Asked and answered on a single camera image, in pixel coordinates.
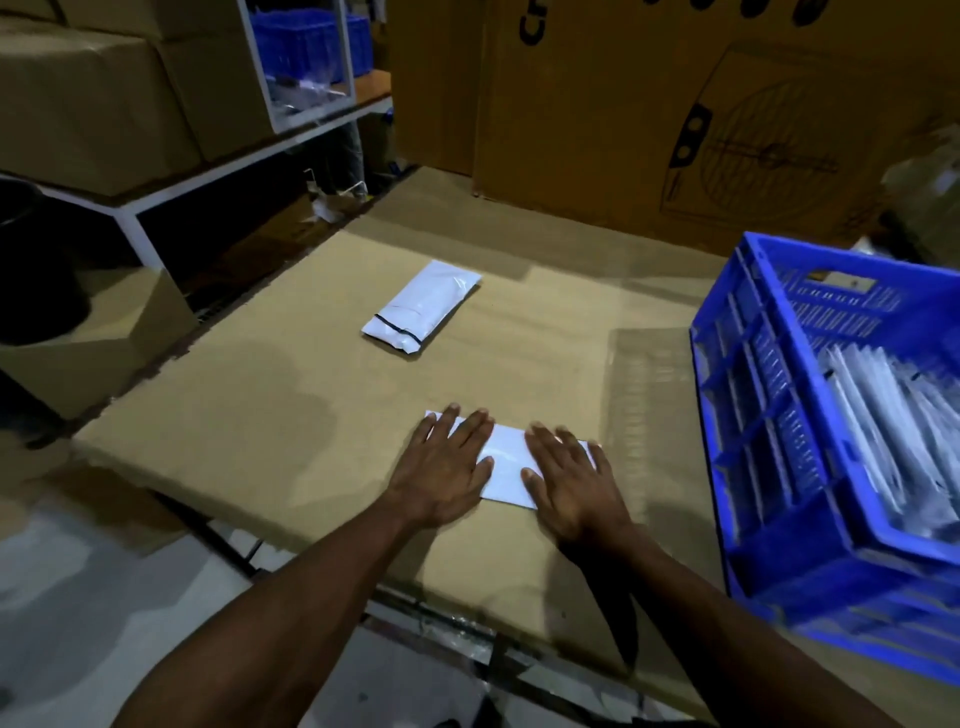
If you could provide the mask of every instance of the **blue plastic crate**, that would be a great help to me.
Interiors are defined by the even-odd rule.
[[[256,12],[251,15],[253,37],[263,72],[268,76],[338,84],[344,79],[337,18],[317,8]],[[353,75],[373,70],[370,21],[347,16]]]
[[[960,545],[886,519],[817,352],[960,377],[960,275],[746,233],[690,329],[732,596],[960,685]]]

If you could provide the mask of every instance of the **crate handle hole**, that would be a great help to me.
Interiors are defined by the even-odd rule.
[[[843,271],[828,271],[817,269],[806,274],[806,279],[828,285],[831,288],[842,288],[845,291],[853,293],[867,293],[876,285],[876,279],[868,279],[862,276],[852,276]]]

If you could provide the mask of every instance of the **floor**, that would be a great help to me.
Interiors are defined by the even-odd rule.
[[[222,528],[238,548],[252,546],[249,534]],[[254,563],[276,569],[289,558],[264,546]],[[40,503],[21,532],[0,541],[0,728],[109,725],[160,658],[248,587],[192,536],[140,557]],[[636,696],[619,686],[543,666],[531,678],[599,715],[638,715]],[[432,728],[449,718],[465,728],[574,725],[366,629],[354,633],[302,725]]]

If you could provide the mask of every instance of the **hand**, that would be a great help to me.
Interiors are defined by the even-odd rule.
[[[454,403],[439,420],[432,413],[423,418],[381,496],[415,527],[435,528],[464,516],[490,480],[493,458],[478,463],[477,457],[493,432],[493,417],[478,409],[451,435],[459,412]]]
[[[594,467],[566,427],[557,427],[557,437],[541,423],[533,423],[526,431],[527,447],[543,477],[529,468],[520,476],[537,504],[540,522],[561,545],[617,548],[629,541],[637,529],[613,480],[607,455],[591,441]]]

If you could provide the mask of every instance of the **finger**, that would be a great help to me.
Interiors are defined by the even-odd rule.
[[[590,455],[593,457],[593,463],[596,465],[597,472],[601,475],[613,475],[610,460],[607,459],[607,454],[603,451],[603,448],[600,447],[600,443],[596,440],[590,440],[587,443],[587,447],[590,448]]]
[[[541,511],[553,510],[553,503],[550,500],[550,493],[546,489],[546,483],[539,475],[529,468],[520,471],[520,479],[524,487],[530,493],[530,497]]]
[[[587,451],[584,450],[584,446],[577,442],[576,436],[566,428],[566,425],[557,427],[557,437],[564,444],[566,451],[570,453],[573,462],[589,467],[590,459],[587,457]]]
[[[467,417],[460,423],[460,426],[457,427],[456,431],[450,435],[450,445],[461,448],[464,443],[469,439],[469,436],[473,434],[477,427],[482,425],[487,420],[487,410],[478,409],[472,415]]]
[[[530,426],[534,435],[540,440],[540,444],[553,456],[557,465],[562,468],[572,462],[570,453],[566,451],[563,443],[557,439],[553,432],[544,427],[542,423],[533,423]]]
[[[453,423],[457,421],[458,414],[460,414],[460,405],[455,401],[448,404],[444,413],[434,425],[433,432],[430,434],[430,439],[427,440],[427,442],[432,445],[446,442],[446,438],[450,436],[450,428],[453,427]]]
[[[530,454],[534,456],[534,460],[540,466],[540,472],[546,477],[557,477],[564,471],[554,458],[553,453],[537,437],[532,425],[530,429],[523,433],[523,439],[526,440]]]
[[[410,437],[410,444],[421,445],[426,442],[426,437],[430,434],[430,430],[433,429],[436,422],[437,415],[433,412],[428,413],[426,417],[420,420],[420,424],[414,430],[414,434]]]
[[[496,421],[493,417],[488,417],[485,422],[473,430],[469,439],[461,448],[464,457],[468,458],[471,462],[475,462],[476,459],[480,457],[480,451],[487,444],[487,441],[490,440],[490,436],[493,435],[494,425],[496,425]]]
[[[553,509],[546,481],[529,468],[520,471],[520,479],[537,505],[537,520],[554,537],[561,537],[560,520]]]
[[[470,476],[470,491],[479,494],[487,485],[491,475],[493,475],[493,458],[485,457],[473,469],[473,475]]]

